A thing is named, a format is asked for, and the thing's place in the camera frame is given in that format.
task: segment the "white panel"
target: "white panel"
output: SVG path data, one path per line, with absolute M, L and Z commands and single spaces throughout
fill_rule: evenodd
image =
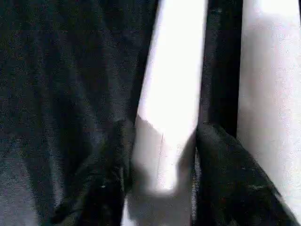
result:
M 207 1 L 159 2 L 132 159 L 131 197 L 139 199 L 134 205 L 143 223 L 126 204 L 123 224 L 188 226 L 194 150 L 187 144 L 198 122 Z M 148 197 L 138 198 L 138 190 Z
M 238 139 L 301 222 L 298 0 L 244 1 Z

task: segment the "white wall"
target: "white wall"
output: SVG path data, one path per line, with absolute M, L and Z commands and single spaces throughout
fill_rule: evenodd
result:
M 136 120 L 135 203 L 127 201 L 124 225 L 190 225 L 190 138 L 198 122 L 207 1 L 159 2 Z M 139 220 L 131 216 L 135 208 Z
M 244 1 L 238 139 L 301 222 L 298 0 Z

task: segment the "dark cloth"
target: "dark cloth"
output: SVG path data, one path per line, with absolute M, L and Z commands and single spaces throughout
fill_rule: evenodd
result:
M 0 225 L 49 219 L 115 122 L 135 121 L 156 7 L 1 1 Z
M 199 124 L 202 169 L 197 225 L 298 226 L 262 168 L 217 125 Z

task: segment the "crumpled black fabric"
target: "crumpled black fabric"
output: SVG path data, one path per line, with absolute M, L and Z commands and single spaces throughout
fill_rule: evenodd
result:
M 130 159 L 135 138 L 131 121 L 118 121 L 105 142 L 78 168 L 48 225 L 118 226 L 131 186 Z
M 48 220 L 113 125 L 134 123 L 156 7 L 0 2 L 0 225 Z
M 197 225 L 299 225 L 262 168 L 222 127 L 199 124 L 197 148 L 202 170 Z

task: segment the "black garment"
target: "black garment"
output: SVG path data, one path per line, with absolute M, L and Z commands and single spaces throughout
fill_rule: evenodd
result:
M 156 5 L 0 2 L 0 225 L 49 219 L 113 124 L 135 120 Z
M 242 0 L 209 0 L 199 121 L 236 135 Z
M 253 157 L 224 129 L 199 124 L 202 169 L 197 225 L 298 226 Z

